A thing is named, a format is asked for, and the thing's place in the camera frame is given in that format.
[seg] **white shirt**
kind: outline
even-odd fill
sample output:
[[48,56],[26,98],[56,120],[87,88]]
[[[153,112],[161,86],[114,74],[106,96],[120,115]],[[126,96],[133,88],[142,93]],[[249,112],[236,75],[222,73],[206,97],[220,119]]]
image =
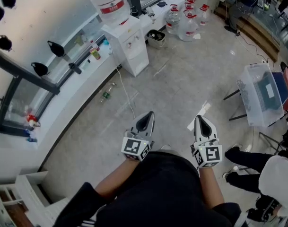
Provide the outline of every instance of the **white shirt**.
[[288,159],[280,156],[271,157],[259,178],[262,194],[273,197],[282,207],[278,216],[288,216]]

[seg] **black pants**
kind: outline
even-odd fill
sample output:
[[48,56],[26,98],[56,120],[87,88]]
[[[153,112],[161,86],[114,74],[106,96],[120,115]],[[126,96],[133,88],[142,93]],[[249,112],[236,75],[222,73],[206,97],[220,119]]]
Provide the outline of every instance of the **black pants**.
[[[267,161],[273,155],[243,152],[240,151],[239,147],[233,147],[225,153],[225,156],[238,165],[246,166],[261,173]],[[227,176],[226,181],[234,187],[249,192],[261,193],[258,188],[259,177],[260,174],[239,175],[236,172],[232,172]]]

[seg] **person in white shirt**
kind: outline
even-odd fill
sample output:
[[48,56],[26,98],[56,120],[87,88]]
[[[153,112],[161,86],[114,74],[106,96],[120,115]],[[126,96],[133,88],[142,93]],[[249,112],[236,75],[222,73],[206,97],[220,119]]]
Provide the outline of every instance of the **person in white shirt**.
[[288,150],[279,155],[243,152],[238,145],[225,153],[232,162],[251,168],[260,174],[239,175],[237,172],[225,173],[223,177],[232,186],[249,192],[270,196],[279,202],[273,214],[288,216]]

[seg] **tile floor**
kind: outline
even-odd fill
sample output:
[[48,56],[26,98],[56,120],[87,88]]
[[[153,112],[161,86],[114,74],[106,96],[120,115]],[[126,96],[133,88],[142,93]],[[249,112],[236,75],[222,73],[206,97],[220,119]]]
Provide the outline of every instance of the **tile floor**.
[[[205,116],[217,127],[223,150],[240,142],[245,146],[253,143],[255,152],[268,152],[258,132],[280,140],[287,129],[285,120],[266,129],[249,127],[246,118],[228,121],[232,115],[243,114],[244,106],[239,95],[227,101],[223,98],[237,89],[236,77],[244,66],[259,62],[262,57],[256,56],[253,46],[246,45],[254,55],[248,52],[223,26],[223,20],[212,16],[201,29],[201,39],[192,43],[167,34],[165,48],[147,46],[150,65],[137,78],[121,70],[135,114],[155,112],[154,150],[170,144],[194,165],[189,147],[193,133],[187,126],[200,111],[206,111]],[[258,51],[267,58],[260,48]],[[276,71],[280,70],[278,64],[274,65]],[[122,136],[133,116],[119,74],[109,83],[112,82],[117,84],[112,97],[100,103],[108,84],[72,124],[44,165],[49,174],[43,187],[54,201],[72,196],[85,181],[96,186],[124,160],[120,153]],[[257,195],[232,187],[221,178],[231,166],[225,159],[214,168],[216,177],[225,200],[237,202],[247,210]]]

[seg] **stair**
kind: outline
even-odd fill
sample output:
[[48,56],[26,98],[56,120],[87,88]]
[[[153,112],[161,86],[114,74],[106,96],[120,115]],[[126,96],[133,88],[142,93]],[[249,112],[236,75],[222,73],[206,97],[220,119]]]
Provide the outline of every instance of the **stair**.
[[[220,3],[214,13],[222,19],[226,17],[226,7],[224,3]],[[252,17],[248,20],[240,18],[237,23],[237,28],[253,40],[265,53],[276,62],[278,59],[278,53],[280,51],[279,42],[274,40],[271,34],[265,30],[260,24],[258,24]]]

